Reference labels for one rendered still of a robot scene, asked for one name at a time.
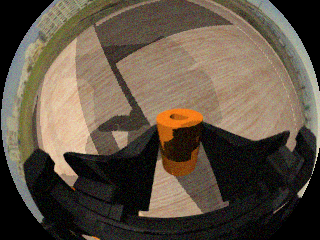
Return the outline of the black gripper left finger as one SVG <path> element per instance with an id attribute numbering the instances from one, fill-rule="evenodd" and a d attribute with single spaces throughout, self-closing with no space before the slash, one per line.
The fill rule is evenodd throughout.
<path id="1" fill-rule="evenodd" d="M 77 176 L 116 185 L 140 211 L 148 211 L 156 172 L 159 135 L 157 124 L 113 155 L 64 152 L 65 163 Z"/>

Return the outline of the dark grey round pedestal with shaft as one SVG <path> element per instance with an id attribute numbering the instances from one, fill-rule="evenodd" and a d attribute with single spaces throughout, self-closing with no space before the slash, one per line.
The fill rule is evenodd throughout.
<path id="1" fill-rule="evenodd" d="M 237 201 L 240 201 L 240 197 L 239 196 L 233 197 L 233 199 L 229 200 L 229 205 L 235 204 L 235 203 L 237 203 Z"/>

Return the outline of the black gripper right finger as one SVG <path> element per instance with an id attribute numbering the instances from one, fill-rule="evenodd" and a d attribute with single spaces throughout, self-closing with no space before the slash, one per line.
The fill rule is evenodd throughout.
<path id="1" fill-rule="evenodd" d="M 265 157 L 287 144 L 289 136 L 291 132 L 285 129 L 285 132 L 264 140 L 249 140 L 203 121 L 200 141 L 219 185 L 223 203 L 237 197 L 237 192 L 259 171 Z"/>

